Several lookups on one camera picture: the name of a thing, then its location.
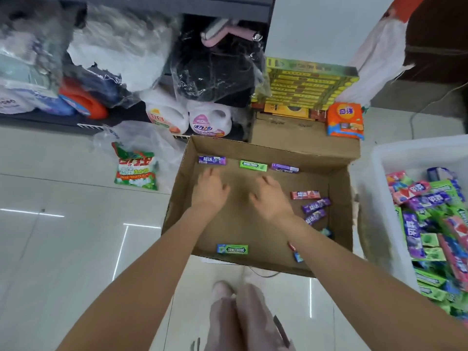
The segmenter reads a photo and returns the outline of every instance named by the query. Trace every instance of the light pink pants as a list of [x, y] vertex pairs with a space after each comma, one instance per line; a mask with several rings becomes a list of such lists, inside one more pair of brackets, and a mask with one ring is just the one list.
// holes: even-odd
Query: light pink pants
[[260, 289], [243, 285], [236, 297], [211, 306], [205, 351], [295, 351]]

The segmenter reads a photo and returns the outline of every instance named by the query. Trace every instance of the red detergent bottle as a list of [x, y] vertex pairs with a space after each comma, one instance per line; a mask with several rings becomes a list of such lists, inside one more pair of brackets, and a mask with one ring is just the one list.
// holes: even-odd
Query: red detergent bottle
[[58, 95], [74, 109], [90, 119], [104, 119], [108, 117], [107, 108], [100, 104], [89, 92], [83, 90], [80, 84], [71, 78], [63, 78]]

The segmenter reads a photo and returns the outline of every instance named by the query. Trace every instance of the hand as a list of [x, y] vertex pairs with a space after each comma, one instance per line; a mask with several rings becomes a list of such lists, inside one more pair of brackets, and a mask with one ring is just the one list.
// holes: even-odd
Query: hand
[[281, 186], [271, 176], [260, 176], [255, 179], [259, 194], [249, 193], [249, 198], [260, 215], [269, 222], [288, 215], [294, 215], [289, 200]]
[[224, 207], [231, 188], [221, 182], [218, 168], [208, 168], [198, 175], [193, 188], [192, 207], [202, 208], [213, 217]]

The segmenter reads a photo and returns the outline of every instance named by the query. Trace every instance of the orange soap package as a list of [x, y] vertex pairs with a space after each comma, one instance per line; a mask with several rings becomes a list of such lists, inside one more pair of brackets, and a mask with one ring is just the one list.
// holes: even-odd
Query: orange soap package
[[332, 104], [327, 111], [327, 134], [364, 140], [361, 105], [342, 102]]

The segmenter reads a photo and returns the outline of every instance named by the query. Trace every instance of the person's left hand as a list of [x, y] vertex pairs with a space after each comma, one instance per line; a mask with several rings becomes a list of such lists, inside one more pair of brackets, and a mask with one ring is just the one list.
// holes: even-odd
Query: person's left hand
[[200, 207], [213, 217], [224, 207], [231, 188], [221, 182], [218, 168], [207, 168], [193, 188], [192, 207]]

